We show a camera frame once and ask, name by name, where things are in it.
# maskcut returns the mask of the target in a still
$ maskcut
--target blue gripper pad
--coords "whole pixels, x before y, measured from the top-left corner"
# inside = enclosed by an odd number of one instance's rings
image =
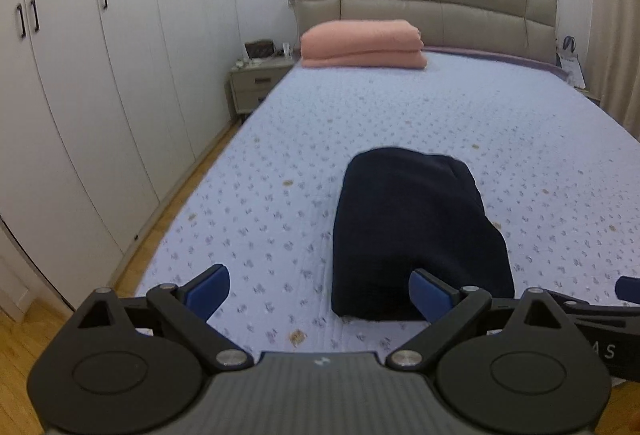
[[[434,323],[460,301],[460,293],[424,269],[409,277],[409,298],[420,314]]]
[[[620,276],[616,281],[616,297],[619,300],[640,304],[640,279]]]
[[[178,299],[197,317],[207,321],[229,296],[229,271],[219,263],[178,290]]]

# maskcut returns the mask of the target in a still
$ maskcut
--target bed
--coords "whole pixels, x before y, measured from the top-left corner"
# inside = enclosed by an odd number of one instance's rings
[[[430,46],[552,63],[556,0],[497,1],[298,0],[298,16],[301,31],[336,17],[405,17]],[[333,314],[332,228],[351,158],[393,145],[468,165],[506,240],[516,294],[539,286],[619,303],[616,278],[640,266],[638,142],[545,69],[426,53],[424,71],[293,68],[190,196],[137,294],[223,263],[231,292],[209,323],[255,357],[384,357],[424,323]]]

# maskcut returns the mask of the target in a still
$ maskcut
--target dark navy cloth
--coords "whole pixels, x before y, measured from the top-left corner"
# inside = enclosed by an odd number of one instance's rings
[[[414,269],[454,288],[513,297],[504,238],[484,214],[466,164],[377,148],[347,166],[334,223],[332,309],[367,320],[413,320]]]

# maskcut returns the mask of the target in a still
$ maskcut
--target nightstand drawer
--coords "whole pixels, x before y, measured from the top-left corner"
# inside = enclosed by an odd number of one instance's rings
[[[271,90],[282,79],[290,67],[264,68],[256,72],[234,72],[231,74],[236,94],[252,90]]]
[[[251,90],[250,92],[236,92],[236,110],[238,113],[249,113],[254,111],[271,92],[266,90]]]

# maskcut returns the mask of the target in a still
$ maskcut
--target folded pink blanket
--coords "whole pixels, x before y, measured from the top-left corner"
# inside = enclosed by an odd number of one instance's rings
[[[335,20],[310,28],[300,38],[305,59],[326,59],[345,54],[423,47],[420,31],[405,20]]]
[[[302,66],[317,68],[320,66],[395,66],[397,68],[424,68],[427,58],[421,52],[364,52],[347,54],[337,58],[307,59],[302,58]]]

